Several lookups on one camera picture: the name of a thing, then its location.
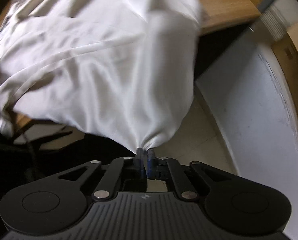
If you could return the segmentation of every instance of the white fabric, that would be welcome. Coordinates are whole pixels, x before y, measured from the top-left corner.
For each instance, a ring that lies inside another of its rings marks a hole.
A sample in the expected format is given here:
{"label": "white fabric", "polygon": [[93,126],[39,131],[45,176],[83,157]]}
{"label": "white fabric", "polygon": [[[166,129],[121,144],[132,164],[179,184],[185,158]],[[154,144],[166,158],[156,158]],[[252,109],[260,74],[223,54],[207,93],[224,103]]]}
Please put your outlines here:
{"label": "white fabric", "polygon": [[0,30],[7,108],[135,152],[169,140],[193,99],[199,0],[13,0]]}

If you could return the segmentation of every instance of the white wall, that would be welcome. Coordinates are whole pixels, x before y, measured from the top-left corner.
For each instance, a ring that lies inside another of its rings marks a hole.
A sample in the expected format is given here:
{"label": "white wall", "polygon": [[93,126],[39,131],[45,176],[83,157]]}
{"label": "white wall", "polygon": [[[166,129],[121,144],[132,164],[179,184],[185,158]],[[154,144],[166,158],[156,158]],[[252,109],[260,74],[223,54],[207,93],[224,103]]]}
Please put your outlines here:
{"label": "white wall", "polygon": [[255,42],[257,35],[248,30],[196,84],[239,175],[273,187],[291,201],[285,234],[298,240],[298,142],[271,63],[264,59],[270,48]]}

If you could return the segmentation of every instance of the wooden table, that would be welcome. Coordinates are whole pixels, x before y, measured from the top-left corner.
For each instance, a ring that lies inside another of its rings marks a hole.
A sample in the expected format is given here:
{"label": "wooden table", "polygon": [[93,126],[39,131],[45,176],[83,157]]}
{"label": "wooden table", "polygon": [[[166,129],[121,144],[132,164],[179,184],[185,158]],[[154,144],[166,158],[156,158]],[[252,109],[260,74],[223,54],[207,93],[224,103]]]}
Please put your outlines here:
{"label": "wooden table", "polygon": [[[195,78],[228,47],[250,22],[260,16],[260,12],[256,8],[260,1],[200,0],[203,7],[203,23],[195,65]],[[8,8],[9,3],[0,14],[0,25]],[[24,130],[32,125],[32,120],[22,114],[16,115],[15,122]]]}

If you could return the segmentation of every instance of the floor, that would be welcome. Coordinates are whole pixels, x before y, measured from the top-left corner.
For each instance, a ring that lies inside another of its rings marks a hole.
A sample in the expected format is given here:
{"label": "floor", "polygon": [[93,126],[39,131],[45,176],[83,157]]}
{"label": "floor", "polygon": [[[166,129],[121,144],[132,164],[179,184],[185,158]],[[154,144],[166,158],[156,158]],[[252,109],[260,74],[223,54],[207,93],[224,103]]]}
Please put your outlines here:
{"label": "floor", "polygon": [[155,148],[155,154],[157,157],[175,158],[182,165],[201,161],[223,171],[236,173],[227,149],[216,135],[197,97],[179,130],[171,140]]}

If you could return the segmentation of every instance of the metal rivet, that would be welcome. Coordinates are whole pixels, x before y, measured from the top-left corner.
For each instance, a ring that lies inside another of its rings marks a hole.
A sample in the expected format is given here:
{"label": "metal rivet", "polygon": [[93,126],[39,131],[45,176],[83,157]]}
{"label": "metal rivet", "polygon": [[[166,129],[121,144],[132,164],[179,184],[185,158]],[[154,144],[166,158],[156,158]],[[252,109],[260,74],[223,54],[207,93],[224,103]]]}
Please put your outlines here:
{"label": "metal rivet", "polygon": [[197,195],[197,193],[195,193],[193,191],[185,191],[185,192],[182,192],[181,196],[185,199],[194,199],[198,195]]}
{"label": "metal rivet", "polygon": [[110,195],[110,193],[106,190],[98,190],[93,193],[96,198],[106,198]]}

